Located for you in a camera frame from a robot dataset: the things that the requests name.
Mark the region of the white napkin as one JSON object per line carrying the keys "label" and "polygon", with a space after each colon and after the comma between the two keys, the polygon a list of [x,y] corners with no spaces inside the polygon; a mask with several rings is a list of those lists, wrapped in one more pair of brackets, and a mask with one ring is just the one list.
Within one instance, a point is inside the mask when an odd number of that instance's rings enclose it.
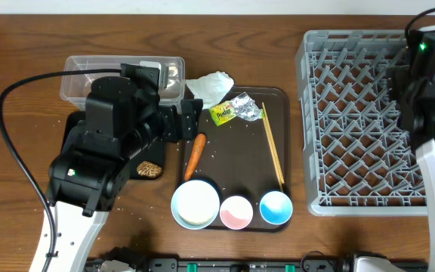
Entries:
{"label": "white napkin", "polygon": [[221,102],[234,86],[234,80],[225,72],[217,71],[198,79],[187,79],[186,86],[195,99],[201,99],[203,109],[209,109]]}

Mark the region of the orange carrot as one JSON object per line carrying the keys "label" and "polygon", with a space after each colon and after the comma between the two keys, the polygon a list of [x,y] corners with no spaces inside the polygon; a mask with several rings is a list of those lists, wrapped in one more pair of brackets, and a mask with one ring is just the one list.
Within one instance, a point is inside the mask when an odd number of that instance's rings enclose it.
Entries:
{"label": "orange carrot", "polygon": [[200,157],[202,155],[202,151],[205,147],[205,143],[207,141],[207,137],[205,134],[200,133],[196,136],[192,148],[192,152],[187,163],[187,169],[185,171],[184,180],[189,181],[196,170],[196,167],[199,163]]}

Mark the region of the brown patterned food piece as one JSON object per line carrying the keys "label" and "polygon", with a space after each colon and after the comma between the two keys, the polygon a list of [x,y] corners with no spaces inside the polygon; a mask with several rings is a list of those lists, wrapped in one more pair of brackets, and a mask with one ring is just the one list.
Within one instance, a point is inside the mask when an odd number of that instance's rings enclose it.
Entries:
{"label": "brown patterned food piece", "polygon": [[158,178],[162,174],[162,168],[149,161],[143,161],[136,168],[137,174],[143,178],[155,179]]}

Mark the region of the green foil snack wrapper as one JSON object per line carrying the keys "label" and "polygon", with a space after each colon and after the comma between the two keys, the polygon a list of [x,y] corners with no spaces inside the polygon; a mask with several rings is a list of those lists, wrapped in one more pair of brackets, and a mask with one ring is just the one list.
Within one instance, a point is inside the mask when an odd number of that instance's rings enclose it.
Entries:
{"label": "green foil snack wrapper", "polygon": [[209,112],[216,126],[223,125],[235,118],[253,122],[264,116],[263,110],[246,92],[211,107]]}

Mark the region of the light blue rice bowl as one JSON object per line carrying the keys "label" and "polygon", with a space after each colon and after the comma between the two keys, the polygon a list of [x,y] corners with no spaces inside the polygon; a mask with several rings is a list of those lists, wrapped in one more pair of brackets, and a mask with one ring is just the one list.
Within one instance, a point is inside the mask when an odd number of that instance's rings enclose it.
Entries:
{"label": "light blue rice bowl", "polygon": [[216,219],[220,205],[219,194],[210,183],[191,180],[182,183],[174,192],[171,213],[181,227],[200,230]]}

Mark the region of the pink cup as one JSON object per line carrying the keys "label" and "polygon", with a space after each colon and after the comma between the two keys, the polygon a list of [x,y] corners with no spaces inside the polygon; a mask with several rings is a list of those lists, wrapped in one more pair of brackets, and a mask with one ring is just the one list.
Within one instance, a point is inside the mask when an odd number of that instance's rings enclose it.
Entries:
{"label": "pink cup", "polygon": [[220,207],[220,219],[231,230],[241,230],[247,227],[253,219],[253,207],[243,196],[230,196]]}

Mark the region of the blue cup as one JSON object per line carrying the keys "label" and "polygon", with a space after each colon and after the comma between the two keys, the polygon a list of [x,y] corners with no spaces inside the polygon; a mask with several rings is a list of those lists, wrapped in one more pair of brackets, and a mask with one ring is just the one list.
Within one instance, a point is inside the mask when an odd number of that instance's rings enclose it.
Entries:
{"label": "blue cup", "polygon": [[281,225],[290,220],[293,214],[291,199],[281,191],[270,191],[263,195],[259,203],[261,217],[273,225]]}

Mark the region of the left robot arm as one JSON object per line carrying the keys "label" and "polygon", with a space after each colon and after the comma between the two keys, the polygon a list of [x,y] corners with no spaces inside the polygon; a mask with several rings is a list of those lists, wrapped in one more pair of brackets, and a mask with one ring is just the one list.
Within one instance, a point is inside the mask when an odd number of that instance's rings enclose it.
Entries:
{"label": "left robot arm", "polygon": [[81,271],[131,174],[131,160],[156,141],[192,140],[200,99],[159,105],[158,85],[145,76],[96,79],[85,118],[66,136],[51,163],[44,220],[32,271]]}

